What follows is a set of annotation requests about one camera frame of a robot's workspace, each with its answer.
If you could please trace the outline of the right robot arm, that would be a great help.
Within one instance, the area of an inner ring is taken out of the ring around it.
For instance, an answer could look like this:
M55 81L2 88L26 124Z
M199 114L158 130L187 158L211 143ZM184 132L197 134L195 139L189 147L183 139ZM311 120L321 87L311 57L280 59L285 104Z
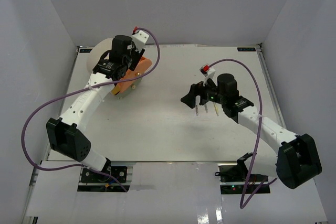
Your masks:
M261 116L257 107L239 94L232 74L220 74L216 82L207 79L192 84L181 102L191 109L207 102L221 105L227 117L258 135L275 152L270 161L249 157L249 163L238 166L237 175L241 180L247 182L260 174L277 178L286 187L295 189L321 174L322 165L314 139L309 134L288 131Z

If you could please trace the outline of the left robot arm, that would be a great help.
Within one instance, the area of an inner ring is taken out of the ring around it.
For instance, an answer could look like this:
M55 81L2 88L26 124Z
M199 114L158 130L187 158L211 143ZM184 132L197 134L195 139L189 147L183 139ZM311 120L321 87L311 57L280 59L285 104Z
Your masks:
M110 178L110 161L93 149L85 136L86 128L107 95L124 92L151 66L151 60L143 56L149 37L138 30L132 36L116 35L93 47L88 53L91 74L84 90L59 118L46 124L51 149L93 169L98 181Z

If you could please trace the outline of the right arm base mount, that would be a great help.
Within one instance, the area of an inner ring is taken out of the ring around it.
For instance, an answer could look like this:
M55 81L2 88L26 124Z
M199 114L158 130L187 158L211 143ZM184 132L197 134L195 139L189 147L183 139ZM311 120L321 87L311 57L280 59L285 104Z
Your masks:
M214 175L219 179L221 195L241 195L244 189L248 166L246 161L252 157L252 153L246 153L236 162L217 163L217 171ZM251 174L247 183L246 194L250 195L262 182L264 176ZM268 178L257 194L270 194L270 186L267 186Z

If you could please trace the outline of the peach top drawer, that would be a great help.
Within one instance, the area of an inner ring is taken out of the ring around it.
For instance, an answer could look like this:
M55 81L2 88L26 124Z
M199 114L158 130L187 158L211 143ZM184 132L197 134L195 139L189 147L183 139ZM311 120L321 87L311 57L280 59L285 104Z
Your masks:
M150 59L142 57L139 64L135 68L135 70L134 71L128 70L125 76L121 80L129 80L129 79L133 79L136 77L140 77L149 69L150 66L152 66L152 61ZM116 86L120 87L119 93L124 92L134 81L135 80L127 81L127 82L120 82L116 84Z

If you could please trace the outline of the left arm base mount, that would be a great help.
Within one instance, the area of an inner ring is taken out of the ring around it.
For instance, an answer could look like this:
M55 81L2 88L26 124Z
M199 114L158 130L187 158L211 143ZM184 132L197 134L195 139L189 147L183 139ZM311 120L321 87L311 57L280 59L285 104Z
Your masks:
M127 166L109 166L106 175L83 168L79 177L78 192L126 193L130 189L131 173Z

